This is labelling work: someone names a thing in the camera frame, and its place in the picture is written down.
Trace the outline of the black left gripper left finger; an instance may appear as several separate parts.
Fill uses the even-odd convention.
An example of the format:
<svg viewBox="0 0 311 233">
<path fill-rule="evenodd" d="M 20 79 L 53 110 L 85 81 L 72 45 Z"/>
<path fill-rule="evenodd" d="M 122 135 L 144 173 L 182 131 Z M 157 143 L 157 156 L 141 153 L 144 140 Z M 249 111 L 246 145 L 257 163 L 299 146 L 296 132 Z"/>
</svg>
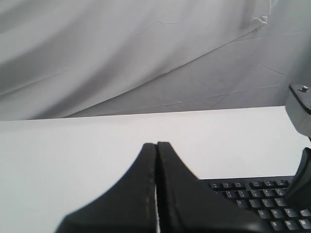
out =
<svg viewBox="0 0 311 233">
<path fill-rule="evenodd" d="M 156 146 L 146 143 L 127 172 L 100 197 L 65 216 L 59 233 L 155 233 Z"/>
</svg>

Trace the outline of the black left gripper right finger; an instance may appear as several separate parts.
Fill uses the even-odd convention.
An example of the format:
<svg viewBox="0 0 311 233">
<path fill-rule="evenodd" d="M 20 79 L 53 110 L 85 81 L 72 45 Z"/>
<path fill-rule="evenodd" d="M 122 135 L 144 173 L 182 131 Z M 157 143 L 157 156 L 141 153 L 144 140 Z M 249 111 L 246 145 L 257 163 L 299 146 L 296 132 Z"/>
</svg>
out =
<svg viewBox="0 0 311 233">
<path fill-rule="evenodd" d="M 216 194 L 168 142 L 157 144 L 156 197 L 162 233 L 268 233 L 256 214 Z"/>
</svg>

